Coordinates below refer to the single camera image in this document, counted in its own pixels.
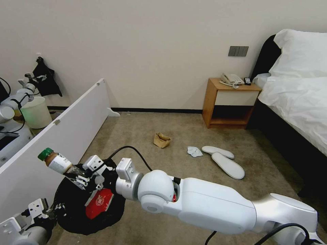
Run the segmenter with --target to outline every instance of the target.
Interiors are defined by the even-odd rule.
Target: black baseboard
[[[111,107],[113,111],[117,112],[161,112],[161,113],[193,113],[201,114],[202,110],[193,109],[155,109],[155,108],[120,108]]]
[[[49,110],[66,110],[68,107],[57,107],[57,106],[48,106]]]

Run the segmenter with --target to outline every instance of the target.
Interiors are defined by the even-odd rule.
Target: light switch
[[[230,46],[228,56],[245,57],[249,46]]]

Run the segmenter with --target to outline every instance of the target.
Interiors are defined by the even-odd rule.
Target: white pillow
[[[284,29],[274,42],[282,49],[269,73],[277,77],[327,77],[327,33]]]

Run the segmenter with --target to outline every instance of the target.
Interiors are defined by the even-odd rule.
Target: nightstand shelf
[[[209,78],[203,105],[207,128],[246,128],[261,89],[255,84],[233,89]]]

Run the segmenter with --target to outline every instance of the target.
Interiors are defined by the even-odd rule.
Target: green bottle cap
[[[41,160],[44,161],[47,156],[49,156],[53,150],[51,148],[45,148],[37,157]]]

